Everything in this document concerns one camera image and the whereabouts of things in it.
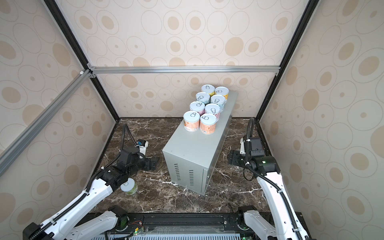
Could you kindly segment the brown label can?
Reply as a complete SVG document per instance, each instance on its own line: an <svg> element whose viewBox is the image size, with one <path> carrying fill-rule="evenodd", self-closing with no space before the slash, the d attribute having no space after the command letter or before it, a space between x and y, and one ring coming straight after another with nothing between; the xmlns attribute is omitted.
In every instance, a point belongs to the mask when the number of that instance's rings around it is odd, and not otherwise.
<svg viewBox="0 0 384 240"><path fill-rule="evenodd" d="M187 111L184 113L184 127L188 132L195 132L200 128L200 114L196 111Z"/></svg>

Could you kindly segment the green label can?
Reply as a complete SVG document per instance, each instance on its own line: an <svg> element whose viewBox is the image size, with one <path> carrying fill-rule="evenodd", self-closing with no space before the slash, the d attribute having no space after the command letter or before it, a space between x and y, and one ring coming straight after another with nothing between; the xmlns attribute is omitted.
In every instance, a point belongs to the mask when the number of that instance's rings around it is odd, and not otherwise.
<svg viewBox="0 0 384 240"><path fill-rule="evenodd" d="M134 179L128 178L128 180L121 184L120 189L128 196L134 195L138 190L138 185Z"/></svg>

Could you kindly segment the light blue label can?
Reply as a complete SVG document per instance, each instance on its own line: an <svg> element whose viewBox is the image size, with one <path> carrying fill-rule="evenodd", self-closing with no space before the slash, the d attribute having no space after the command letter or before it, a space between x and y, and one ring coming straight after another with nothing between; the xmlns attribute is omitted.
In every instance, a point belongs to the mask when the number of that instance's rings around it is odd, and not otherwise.
<svg viewBox="0 0 384 240"><path fill-rule="evenodd" d="M196 94L196 101L202 102L207 105L210 103L211 96L205 92L199 92Z"/></svg>

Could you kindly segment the pink flower label can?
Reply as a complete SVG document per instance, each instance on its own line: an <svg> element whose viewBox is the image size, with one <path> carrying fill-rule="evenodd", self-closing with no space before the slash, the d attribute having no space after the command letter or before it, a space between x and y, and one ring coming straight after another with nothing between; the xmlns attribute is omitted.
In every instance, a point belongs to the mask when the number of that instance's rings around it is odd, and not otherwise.
<svg viewBox="0 0 384 240"><path fill-rule="evenodd" d="M216 116L217 120L219 119L220 117L220 113L221 113L221 107L217 104L207 104L205 106L205 113L206 114L212 114L214 116Z"/></svg>

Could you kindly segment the yellow orange label can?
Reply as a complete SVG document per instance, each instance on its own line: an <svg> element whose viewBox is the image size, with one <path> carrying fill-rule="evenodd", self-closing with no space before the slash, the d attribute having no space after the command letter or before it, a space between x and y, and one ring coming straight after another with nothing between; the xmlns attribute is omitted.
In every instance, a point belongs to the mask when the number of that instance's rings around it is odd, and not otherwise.
<svg viewBox="0 0 384 240"><path fill-rule="evenodd" d="M226 87L215 88L215 94L224 96L226 100L228 99L229 92L230 92L229 89Z"/></svg>

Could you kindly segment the orange fruit label can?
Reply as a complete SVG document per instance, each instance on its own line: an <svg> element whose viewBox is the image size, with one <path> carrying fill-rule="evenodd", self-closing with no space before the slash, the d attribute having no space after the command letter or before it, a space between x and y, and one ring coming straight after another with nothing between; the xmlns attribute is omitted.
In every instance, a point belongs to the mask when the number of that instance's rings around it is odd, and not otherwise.
<svg viewBox="0 0 384 240"><path fill-rule="evenodd" d="M200 117L200 130L203 134L210 135L216 130L217 117L213 114L203 114Z"/></svg>

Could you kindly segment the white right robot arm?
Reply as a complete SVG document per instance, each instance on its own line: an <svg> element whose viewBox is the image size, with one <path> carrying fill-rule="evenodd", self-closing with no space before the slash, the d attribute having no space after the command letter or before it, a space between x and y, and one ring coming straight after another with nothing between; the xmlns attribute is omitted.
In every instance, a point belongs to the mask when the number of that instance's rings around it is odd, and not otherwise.
<svg viewBox="0 0 384 240"><path fill-rule="evenodd" d="M272 156L242 155L232 150L228 155L230 165L249 170L253 179L261 186L269 205L273 224L259 211L251 207L239 209L238 226L242 230L252 230L260 240L310 240L311 236L287 195L283 176L277 161Z"/></svg>

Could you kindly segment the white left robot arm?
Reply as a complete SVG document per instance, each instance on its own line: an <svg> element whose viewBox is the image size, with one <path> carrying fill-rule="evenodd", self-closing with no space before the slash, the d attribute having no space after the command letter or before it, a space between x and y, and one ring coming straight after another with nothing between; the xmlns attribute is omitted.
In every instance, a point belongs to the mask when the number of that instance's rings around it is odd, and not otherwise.
<svg viewBox="0 0 384 240"><path fill-rule="evenodd" d="M159 157L146 157L139 148L129 147L103 169L91 176L86 188L41 224L31 223L23 230L24 240L64 240L98 203L111 195L138 171L156 170Z"/></svg>

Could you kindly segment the teal label can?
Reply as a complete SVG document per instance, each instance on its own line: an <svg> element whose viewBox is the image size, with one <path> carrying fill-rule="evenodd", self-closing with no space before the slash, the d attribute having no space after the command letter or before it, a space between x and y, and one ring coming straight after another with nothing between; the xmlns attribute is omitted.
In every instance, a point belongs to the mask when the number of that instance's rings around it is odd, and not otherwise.
<svg viewBox="0 0 384 240"><path fill-rule="evenodd" d="M213 95L210 99L210 103L217 104L221 110L223 110L225 107L226 98L222 95Z"/></svg>

